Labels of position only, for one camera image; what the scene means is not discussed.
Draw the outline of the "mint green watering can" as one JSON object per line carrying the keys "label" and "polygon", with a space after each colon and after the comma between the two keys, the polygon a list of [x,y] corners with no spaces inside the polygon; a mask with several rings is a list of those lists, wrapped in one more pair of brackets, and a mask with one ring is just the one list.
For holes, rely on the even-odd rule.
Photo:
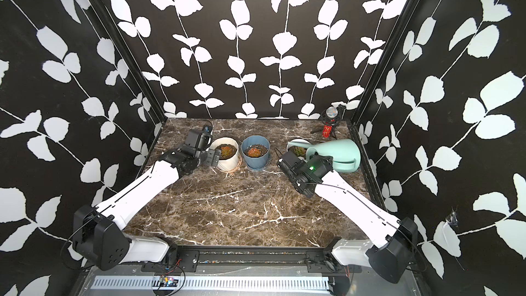
{"label": "mint green watering can", "polygon": [[360,166],[361,154],[357,144],[351,139],[340,139],[312,145],[304,140],[294,140],[287,144],[291,147],[301,147],[305,149],[302,157],[307,161],[315,155],[332,157],[333,170],[339,173],[356,172]]}

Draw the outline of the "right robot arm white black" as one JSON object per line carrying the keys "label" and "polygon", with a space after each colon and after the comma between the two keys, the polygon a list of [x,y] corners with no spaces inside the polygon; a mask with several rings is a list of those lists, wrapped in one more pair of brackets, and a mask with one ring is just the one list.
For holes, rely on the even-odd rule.
{"label": "right robot arm white black", "polygon": [[339,264],[370,267],[387,282],[400,281],[416,252],[418,228],[412,219],[398,219],[368,200],[341,177],[331,156],[306,161],[288,151],[277,166],[298,193],[325,199],[366,234],[364,241],[336,242],[330,255]]}

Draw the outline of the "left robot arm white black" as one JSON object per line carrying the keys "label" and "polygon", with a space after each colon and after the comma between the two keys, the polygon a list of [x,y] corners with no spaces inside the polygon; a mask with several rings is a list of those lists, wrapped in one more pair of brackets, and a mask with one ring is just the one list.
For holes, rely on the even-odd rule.
{"label": "left robot arm white black", "polygon": [[121,263],[160,263],[170,249],[156,237],[124,233],[132,218],[164,189],[201,165],[216,166],[220,153],[211,150],[211,122],[189,131],[186,141],[163,153],[139,178],[95,206],[82,206],[74,215],[73,250],[108,271]]}

